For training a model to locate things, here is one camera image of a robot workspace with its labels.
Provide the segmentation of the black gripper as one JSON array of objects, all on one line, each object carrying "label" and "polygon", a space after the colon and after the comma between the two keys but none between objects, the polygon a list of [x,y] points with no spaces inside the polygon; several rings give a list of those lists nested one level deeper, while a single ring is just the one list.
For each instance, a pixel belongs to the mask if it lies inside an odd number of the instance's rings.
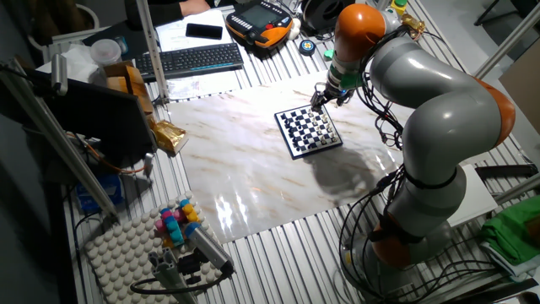
[{"label": "black gripper", "polygon": [[311,97],[311,110],[321,112],[324,105],[330,101],[335,101],[338,106],[342,106],[350,100],[352,95],[352,90],[342,90],[331,83],[326,83],[323,93],[315,92]]}]

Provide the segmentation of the bystander bare hand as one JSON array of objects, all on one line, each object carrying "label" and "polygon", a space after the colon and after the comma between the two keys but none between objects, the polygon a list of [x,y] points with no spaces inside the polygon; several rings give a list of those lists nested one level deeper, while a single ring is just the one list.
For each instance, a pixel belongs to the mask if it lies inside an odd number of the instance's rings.
[{"label": "bystander bare hand", "polygon": [[179,6],[184,17],[200,14],[210,9],[210,5],[205,0],[186,0],[180,2]]}]

